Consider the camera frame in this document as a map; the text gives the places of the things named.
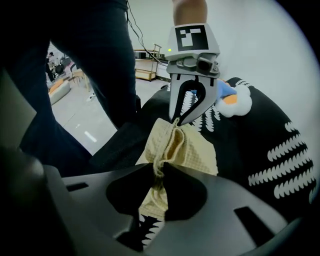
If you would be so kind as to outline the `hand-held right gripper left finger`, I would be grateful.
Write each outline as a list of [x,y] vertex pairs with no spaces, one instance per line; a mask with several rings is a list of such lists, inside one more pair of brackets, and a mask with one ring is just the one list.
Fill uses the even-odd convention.
[[137,168],[62,178],[44,165],[47,186],[78,256],[138,256],[116,237],[131,227],[133,217],[119,213],[106,197],[111,182]]

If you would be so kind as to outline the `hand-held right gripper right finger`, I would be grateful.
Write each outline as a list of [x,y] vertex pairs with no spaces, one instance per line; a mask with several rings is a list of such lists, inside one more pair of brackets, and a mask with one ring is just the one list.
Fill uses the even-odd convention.
[[241,185],[165,165],[168,211],[149,256],[289,256],[301,220],[288,222]]

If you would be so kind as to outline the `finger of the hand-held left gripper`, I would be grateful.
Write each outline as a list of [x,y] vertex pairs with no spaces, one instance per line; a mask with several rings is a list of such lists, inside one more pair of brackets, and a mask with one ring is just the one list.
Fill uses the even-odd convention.
[[181,117],[179,125],[189,124],[204,114],[216,101],[218,81],[213,77],[195,76],[192,89],[197,92],[197,102],[194,103]]
[[181,115],[185,94],[188,90],[197,89],[197,82],[197,75],[177,73],[171,75],[169,118],[172,122],[176,118],[180,118],[178,124],[188,124],[197,118],[197,106],[191,106],[183,115]]

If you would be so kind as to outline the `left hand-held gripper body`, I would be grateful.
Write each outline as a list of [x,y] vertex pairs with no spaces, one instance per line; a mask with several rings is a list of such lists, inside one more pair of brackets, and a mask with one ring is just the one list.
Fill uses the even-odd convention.
[[220,49],[209,24],[174,26],[170,29],[167,45],[164,56],[169,74],[219,78],[217,57]]

